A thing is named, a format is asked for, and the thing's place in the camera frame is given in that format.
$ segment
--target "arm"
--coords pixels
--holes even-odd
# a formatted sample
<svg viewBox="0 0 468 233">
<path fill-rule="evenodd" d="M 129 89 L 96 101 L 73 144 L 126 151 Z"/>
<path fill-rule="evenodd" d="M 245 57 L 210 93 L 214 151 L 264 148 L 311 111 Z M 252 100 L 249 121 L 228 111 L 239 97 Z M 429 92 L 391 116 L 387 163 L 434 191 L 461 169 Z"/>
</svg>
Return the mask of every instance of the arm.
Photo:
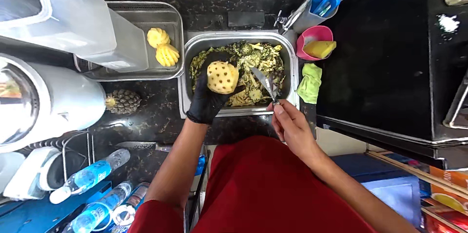
<svg viewBox="0 0 468 233">
<path fill-rule="evenodd" d="M 184 127 L 175 140 L 171 152 L 153 178 L 145 196 L 145 201 L 159 200 L 169 204 L 181 217 L 190 193 L 208 125 L 213 122 L 214 117 L 232 95 L 245 89 L 244 86 L 236 87 L 231 94 L 219 94 L 208 89 L 206 85 L 208 65 L 212 61 L 226 61 L 229 58 L 230 55 L 226 52 L 214 52 L 206 57 L 200 69 L 201 74 L 196 81 L 195 93 L 190 109 L 187 111 Z"/>
<path fill-rule="evenodd" d="M 186 119 L 171 152 L 151 182 L 145 201 L 159 200 L 182 214 L 193 182 L 206 124 Z"/>
<path fill-rule="evenodd" d="M 406 233 L 416 230 L 402 216 L 384 204 L 359 182 L 337 166 L 318 146 L 305 116 L 286 100 L 274 108 L 272 125 L 312 172 L 345 200 L 375 230 L 381 233 Z"/>
</svg>

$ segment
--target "paring knife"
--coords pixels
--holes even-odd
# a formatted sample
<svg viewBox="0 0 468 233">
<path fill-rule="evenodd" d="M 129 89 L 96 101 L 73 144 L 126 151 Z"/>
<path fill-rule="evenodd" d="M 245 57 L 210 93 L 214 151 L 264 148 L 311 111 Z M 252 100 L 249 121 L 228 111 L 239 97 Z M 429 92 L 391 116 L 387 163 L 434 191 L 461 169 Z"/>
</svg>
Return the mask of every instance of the paring knife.
<svg viewBox="0 0 468 233">
<path fill-rule="evenodd" d="M 161 146 L 158 142 L 122 142 L 116 147 L 128 149 L 154 149 L 161 152 L 170 152 L 172 146 Z"/>
<path fill-rule="evenodd" d="M 273 77 L 270 75 L 270 78 L 266 78 L 266 76 L 260 70 L 258 70 L 258 68 L 255 67 L 250 68 L 250 70 L 252 70 L 255 77 L 257 77 L 257 79 L 260 80 L 263 87 L 265 87 L 266 91 L 270 94 L 270 97 L 273 99 L 273 106 L 279 104 L 279 101 L 276 99 L 278 87 L 276 87 L 273 84 Z"/>
</svg>

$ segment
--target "yellow sponge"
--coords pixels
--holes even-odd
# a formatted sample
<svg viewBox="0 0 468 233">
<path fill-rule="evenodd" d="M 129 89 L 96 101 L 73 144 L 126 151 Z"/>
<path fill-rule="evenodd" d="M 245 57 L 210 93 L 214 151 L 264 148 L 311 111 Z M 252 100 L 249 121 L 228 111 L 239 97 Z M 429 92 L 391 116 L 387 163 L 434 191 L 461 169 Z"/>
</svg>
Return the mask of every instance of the yellow sponge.
<svg viewBox="0 0 468 233">
<path fill-rule="evenodd" d="M 302 50 L 312 57 L 325 58 L 335 48 L 336 41 L 312 41 Z"/>
<path fill-rule="evenodd" d="M 237 86 L 239 71 L 227 62 L 214 61 L 206 70 L 208 88 L 216 93 L 232 93 Z"/>
</svg>

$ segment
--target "stainless steel basin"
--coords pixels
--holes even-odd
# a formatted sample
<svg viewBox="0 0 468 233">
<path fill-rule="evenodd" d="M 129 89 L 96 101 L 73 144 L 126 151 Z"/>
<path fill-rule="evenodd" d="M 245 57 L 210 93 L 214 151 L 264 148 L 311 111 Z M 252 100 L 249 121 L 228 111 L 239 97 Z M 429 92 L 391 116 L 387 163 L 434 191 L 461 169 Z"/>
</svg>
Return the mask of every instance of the stainless steel basin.
<svg viewBox="0 0 468 233">
<path fill-rule="evenodd" d="M 177 78 L 179 89 L 179 110 L 180 116 L 185 119 L 185 113 L 190 108 L 192 99 L 192 87 L 189 75 L 189 68 L 192 59 L 198 56 L 203 50 L 210 47 L 221 47 L 235 42 L 246 40 L 250 43 L 266 42 L 272 45 L 281 45 L 283 49 L 280 56 L 283 58 L 286 78 L 283 84 L 283 95 L 280 98 L 287 99 L 299 109 L 299 96 L 295 92 L 299 85 L 299 68 L 297 57 L 293 46 L 283 36 L 266 31 L 219 31 L 203 32 L 192 37 L 185 44 L 185 63 L 184 74 Z M 242 106 L 242 107 L 223 107 L 216 117 L 225 116 L 244 116 L 244 115 L 266 115 L 272 112 L 266 111 L 266 106 Z"/>
</svg>

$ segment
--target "fingernail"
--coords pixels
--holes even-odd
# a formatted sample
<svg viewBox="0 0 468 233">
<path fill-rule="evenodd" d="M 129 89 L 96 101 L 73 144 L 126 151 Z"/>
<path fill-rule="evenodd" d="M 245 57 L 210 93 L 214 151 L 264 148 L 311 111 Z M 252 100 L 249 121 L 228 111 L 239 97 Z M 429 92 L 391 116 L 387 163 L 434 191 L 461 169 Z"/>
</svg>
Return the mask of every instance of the fingernail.
<svg viewBox="0 0 468 233">
<path fill-rule="evenodd" d="M 281 105 L 279 105 L 279 104 L 275 105 L 274 110 L 278 115 L 280 115 L 280 114 L 282 114 L 284 112 L 283 107 Z"/>
</svg>

